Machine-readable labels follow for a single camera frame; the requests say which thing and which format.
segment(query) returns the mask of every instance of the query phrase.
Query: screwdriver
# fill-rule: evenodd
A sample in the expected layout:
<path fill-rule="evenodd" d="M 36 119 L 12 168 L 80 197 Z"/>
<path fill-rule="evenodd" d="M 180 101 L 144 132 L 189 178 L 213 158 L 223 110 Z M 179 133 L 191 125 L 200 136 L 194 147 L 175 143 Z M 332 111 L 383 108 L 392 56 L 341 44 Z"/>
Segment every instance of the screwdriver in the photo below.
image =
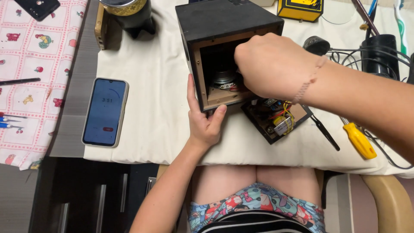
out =
<path fill-rule="evenodd" d="M 347 131 L 349 139 L 357 151 L 366 159 L 377 157 L 377 153 L 375 153 L 371 143 L 369 143 L 365 135 L 355 127 L 355 124 L 352 122 L 349 123 L 348 120 L 343 117 L 341 117 L 341 120 L 344 123 L 344 129 Z"/>
<path fill-rule="evenodd" d="M 0 128 L 19 128 L 19 129 L 24 129 L 24 127 L 13 126 L 13 125 L 9 125 L 9 124 L 6 124 L 6 123 L 1 123 L 1 122 L 0 122 Z"/>
<path fill-rule="evenodd" d="M 21 121 L 10 120 L 7 117 L 0 117 L 0 122 L 7 122 L 7 121 L 21 122 Z"/>
<path fill-rule="evenodd" d="M 25 118 L 25 119 L 27 119 L 27 117 L 26 117 L 26 116 L 6 115 L 6 114 L 4 114 L 4 112 L 0 112 L 0 117 L 4 117 L 4 116 L 6 116 L 6 117 L 20 117 L 20 118 Z"/>

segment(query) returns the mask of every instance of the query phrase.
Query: pink checkered cloth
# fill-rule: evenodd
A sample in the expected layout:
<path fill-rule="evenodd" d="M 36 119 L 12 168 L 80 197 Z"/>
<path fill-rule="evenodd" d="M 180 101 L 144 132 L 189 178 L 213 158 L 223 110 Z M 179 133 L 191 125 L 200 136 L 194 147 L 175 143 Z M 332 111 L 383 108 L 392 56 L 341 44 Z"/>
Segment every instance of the pink checkered cloth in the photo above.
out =
<path fill-rule="evenodd" d="M 88 0 L 60 0 L 43 21 L 14 0 L 0 1 L 0 80 L 41 78 L 0 86 L 0 112 L 22 128 L 0 129 L 0 163 L 37 169 L 45 156 L 63 103 L 69 69 Z"/>

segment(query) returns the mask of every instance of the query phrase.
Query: red wire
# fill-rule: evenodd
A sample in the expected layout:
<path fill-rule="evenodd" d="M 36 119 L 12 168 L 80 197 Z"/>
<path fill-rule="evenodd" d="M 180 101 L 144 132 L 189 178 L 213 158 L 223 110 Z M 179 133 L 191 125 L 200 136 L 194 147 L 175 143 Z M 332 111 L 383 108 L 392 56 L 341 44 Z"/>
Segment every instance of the red wire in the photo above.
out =
<path fill-rule="evenodd" d="M 277 115 L 274 115 L 274 116 L 270 117 L 270 118 L 269 118 L 269 120 L 271 120 L 271 119 L 275 119 L 276 117 L 281 116 L 283 113 L 285 113 L 285 110 L 283 110 L 283 112 L 281 112 L 281 113 L 279 113 L 279 114 L 277 114 Z"/>

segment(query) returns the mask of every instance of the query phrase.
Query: left hand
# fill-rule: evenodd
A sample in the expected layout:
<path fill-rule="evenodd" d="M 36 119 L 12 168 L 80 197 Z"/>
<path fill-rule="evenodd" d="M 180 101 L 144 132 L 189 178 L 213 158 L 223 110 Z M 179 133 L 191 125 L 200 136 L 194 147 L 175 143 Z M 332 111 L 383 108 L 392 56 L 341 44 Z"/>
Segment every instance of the left hand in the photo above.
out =
<path fill-rule="evenodd" d="M 198 101 L 195 98 L 194 80 L 191 74 L 188 75 L 187 101 L 190 106 L 188 118 L 190 119 L 190 138 L 189 143 L 208 149 L 219 142 L 220 128 L 226 115 L 227 106 L 220 105 L 212 116 L 206 117 L 200 111 Z"/>

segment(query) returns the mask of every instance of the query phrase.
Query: red button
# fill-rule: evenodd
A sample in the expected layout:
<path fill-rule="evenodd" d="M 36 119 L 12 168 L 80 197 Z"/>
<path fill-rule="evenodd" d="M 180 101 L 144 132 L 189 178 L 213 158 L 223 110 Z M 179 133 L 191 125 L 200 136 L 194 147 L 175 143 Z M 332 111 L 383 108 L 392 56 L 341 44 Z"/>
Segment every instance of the red button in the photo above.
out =
<path fill-rule="evenodd" d="M 103 129 L 104 129 L 103 131 L 106 131 L 106 132 L 112 132 L 113 131 L 113 128 L 109 128 L 109 127 L 104 127 Z"/>

